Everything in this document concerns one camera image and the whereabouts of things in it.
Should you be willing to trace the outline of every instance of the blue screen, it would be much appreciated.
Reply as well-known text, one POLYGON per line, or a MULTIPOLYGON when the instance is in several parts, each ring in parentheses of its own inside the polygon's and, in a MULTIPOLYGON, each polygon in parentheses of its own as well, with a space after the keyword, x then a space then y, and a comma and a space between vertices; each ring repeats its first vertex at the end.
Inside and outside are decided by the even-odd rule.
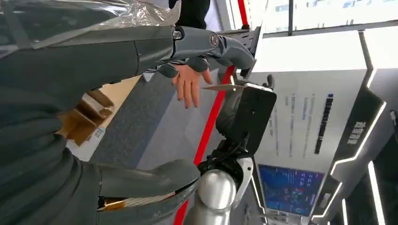
POLYGON ((259 165, 268 208, 309 216, 323 174, 259 165))

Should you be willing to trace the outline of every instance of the screw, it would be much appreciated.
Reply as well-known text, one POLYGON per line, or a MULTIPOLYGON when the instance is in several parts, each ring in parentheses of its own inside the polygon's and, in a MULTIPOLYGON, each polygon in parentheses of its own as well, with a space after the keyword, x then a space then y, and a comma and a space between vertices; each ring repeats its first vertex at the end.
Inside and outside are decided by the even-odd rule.
POLYGON ((180 40, 183 38, 183 34, 179 31, 173 31, 173 38, 175 40, 180 40))
POLYGON ((210 44, 212 47, 218 46, 218 36, 214 33, 210 34, 210 44))

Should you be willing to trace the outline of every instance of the transparent plastic sheet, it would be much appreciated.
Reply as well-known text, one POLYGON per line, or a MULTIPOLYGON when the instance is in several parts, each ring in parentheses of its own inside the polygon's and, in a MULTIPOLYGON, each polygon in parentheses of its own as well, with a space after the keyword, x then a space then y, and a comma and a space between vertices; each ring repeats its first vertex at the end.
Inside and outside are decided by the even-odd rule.
POLYGON ((178 21, 181 1, 170 8, 150 0, 1 0, 0 58, 21 48, 42 48, 91 30, 168 26, 178 21))

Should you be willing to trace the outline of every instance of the red stripe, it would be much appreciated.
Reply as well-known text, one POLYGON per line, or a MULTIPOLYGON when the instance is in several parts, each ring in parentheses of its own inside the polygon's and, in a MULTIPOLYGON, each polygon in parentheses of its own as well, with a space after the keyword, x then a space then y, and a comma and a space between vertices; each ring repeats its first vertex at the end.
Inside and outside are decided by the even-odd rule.
MULTIPOLYGON (((227 68, 225 75, 221 81, 222 84, 230 83, 230 77, 235 70, 235 66, 230 66, 227 68)), ((206 151, 207 143, 209 142, 210 135, 213 131, 215 120, 217 119, 217 115, 220 112, 222 101, 225 98, 225 91, 219 91, 217 96, 215 97, 213 107, 210 111, 210 115, 207 119, 207 123, 205 129, 203 130, 202 138, 200 139, 200 143, 198 146, 198 150, 196 151, 195 159, 193 163, 198 165, 203 158, 203 155, 206 151)), ((174 220, 174 225, 182 225, 185 217, 186 208, 188 206, 188 201, 186 201, 181 208, 177 211, 176 218, 174 220)))
POLYGON ((242 18, 242 25, 249 24, 247 22, 246 8, 245 8, 245 0, 237 0, 237 4, 239 5, 240 18, 242 18))

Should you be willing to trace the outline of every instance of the human finger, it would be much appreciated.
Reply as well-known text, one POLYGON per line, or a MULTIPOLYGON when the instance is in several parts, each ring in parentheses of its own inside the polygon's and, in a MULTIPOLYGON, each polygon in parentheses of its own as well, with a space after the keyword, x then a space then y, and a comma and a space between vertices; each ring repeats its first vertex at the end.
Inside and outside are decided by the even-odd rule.
POLYGON ((171 79, 171 85, 175 86, 177 84, 179 76, 180 76, 180 73, 178 73, 177 76, 175 76, 175 77, 173 77, 173 79, 171 79))
POLYGON ((184 99, 184 79, 181 76, 178 76, 177 96, 178 96, 178 101, 181 101, 184 99))
POLYGON ((206 83, 213 84, 213 81, 211 80, 211 74, 210 74, 209 69, 207 69, 205 72, 203 72, 202 75, 203 75, 203 79, 205 80, 206 83))
POLYGON ((185 107, 188 109, 191 106, 191 85, 192 82, 186 81, 184 83, 184 98, 185 98, 185 107))
POLYGON ((200 85, 199 81, 194 81, 194 82, 192 82, 192 86, 191 86, 192 101, 193 101, 193 105, 196 108, 199 106, 199 95, 200 95, 199 85, 200 85))

